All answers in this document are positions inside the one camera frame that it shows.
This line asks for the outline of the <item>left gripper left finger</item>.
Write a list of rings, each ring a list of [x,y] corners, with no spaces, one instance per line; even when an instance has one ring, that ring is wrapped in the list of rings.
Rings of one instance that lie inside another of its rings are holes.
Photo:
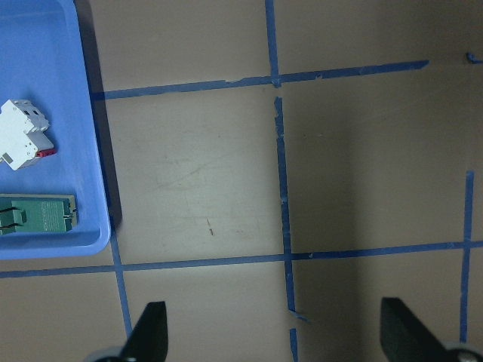
[[[149,302],[118,358],[121,361],[164,362],[168,354],[165,302]]]

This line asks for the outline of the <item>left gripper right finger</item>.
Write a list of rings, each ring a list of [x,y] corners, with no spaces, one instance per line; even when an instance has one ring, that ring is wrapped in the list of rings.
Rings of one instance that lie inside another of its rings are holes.
[[[451,361],[448,350],[399,298],[380,303],[380,344],[388,361]]]

